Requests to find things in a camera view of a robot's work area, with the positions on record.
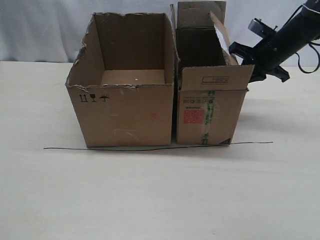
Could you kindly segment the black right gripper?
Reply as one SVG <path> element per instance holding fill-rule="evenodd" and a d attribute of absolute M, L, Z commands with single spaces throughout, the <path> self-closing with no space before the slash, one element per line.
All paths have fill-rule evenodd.
<path fill-rule="evenodd" d="M 234 41 L 228 48 L 230 54 L 242 59 L 242 65 L 254 65 L 249 83 L 262 82 L 267 76 L 274 76 L 282 83 L 290 79 L 289 72 L 280 66 L 283 36 L 276 32 L 274 37 L 262 39 L 254 47 Z"/>

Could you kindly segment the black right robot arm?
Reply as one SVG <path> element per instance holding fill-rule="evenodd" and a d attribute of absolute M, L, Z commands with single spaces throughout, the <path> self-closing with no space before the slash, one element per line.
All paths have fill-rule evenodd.
<path fill-rule="evenodd" d="M 248 29 L 261 37 L 261 41 L 253 47 L 235 41 L 229 46 L 229 53 L 242 58 L 242 65 L 254 65 L 250 83 L 264 81 L 268 75 L 284 83 L 290 74 L 281 64 L 288 58 L 305 46 L 320 55 L 314 42 L 320 38 L 320 2 L 308 0 L 301 4 L 279 30 L 258 18 L 251 20 Z"/>

